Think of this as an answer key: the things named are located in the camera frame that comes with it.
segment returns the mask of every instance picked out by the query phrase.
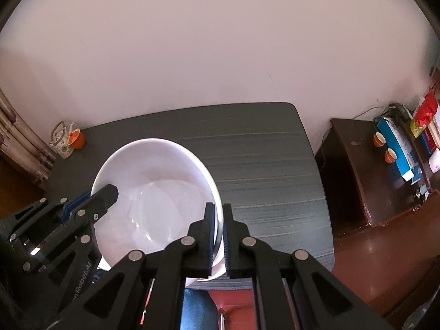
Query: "white bowl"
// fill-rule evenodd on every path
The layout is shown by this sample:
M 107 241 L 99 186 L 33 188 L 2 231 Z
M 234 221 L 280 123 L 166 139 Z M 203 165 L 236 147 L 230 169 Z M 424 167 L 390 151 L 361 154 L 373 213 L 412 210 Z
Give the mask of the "white bowl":
M 185 236 L 192 222 L 203 219 L 206 202 L 212 202 L 217 222 L 209 279 L 225 273 L 220 195 L 208 169 L 192 152 L 163 139 L 131 142 L 101 167 L 92 195 L 109 183 L 118 189 L 117 202 L 95 223 L 96 240 L 109 266 L 133 249 L 152 253 Z M 195 281 L 187 279 L 186 285 Z

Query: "blue jeans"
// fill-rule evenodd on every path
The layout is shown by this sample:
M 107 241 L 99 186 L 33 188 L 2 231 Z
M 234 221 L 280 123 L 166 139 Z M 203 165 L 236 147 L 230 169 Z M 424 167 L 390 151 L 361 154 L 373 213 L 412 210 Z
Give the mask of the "blue jeans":
M 207 291 L 185 289 L 180 330 L 218 330 L 217 307 Z

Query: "curtain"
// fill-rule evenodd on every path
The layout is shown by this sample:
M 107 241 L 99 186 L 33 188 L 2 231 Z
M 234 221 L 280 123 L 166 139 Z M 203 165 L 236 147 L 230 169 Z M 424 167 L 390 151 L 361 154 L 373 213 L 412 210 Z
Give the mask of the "curtain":
M 0 89 L 0 153 L 8 156 L 44 186 L 56 153 L 44 143 L 14 110 Z

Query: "orange tea cup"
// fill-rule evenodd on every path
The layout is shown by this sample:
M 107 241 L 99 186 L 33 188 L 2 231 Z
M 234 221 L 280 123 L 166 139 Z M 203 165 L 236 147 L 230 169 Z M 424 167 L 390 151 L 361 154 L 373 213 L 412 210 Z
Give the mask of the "orange tea cup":
M 388 149 L 386 150 L 386 152 L 385 152 L 385 161 L 386 161 L 388 164 L 392 164 L 392 163 L 395 162 L 396 160 L 397 160 L 397 155 L 396 155 L 396 153 L 395 153 L 392 149 L 388 148 Z
M 379 132 L 375 133 L 373 137 L 373 144 L 375 145 L 375 147 L 381 148 L 385 145 L 385 137 Z
M 85 137 L 83 133 L 79 129 L 75 129 L 69 135 L 69 139 L 67 141 L 67 145 L 72 146 L 72 148 L 80 149 L 85 144 Z

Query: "red floor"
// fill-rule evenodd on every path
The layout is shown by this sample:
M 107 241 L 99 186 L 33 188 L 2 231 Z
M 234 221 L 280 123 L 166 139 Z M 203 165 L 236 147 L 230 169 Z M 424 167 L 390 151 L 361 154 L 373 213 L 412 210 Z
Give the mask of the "red floor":
M 228 330 L 255 330 L 254 297 L 251 290 L 212 290 L 217 309 L 225 311 Z

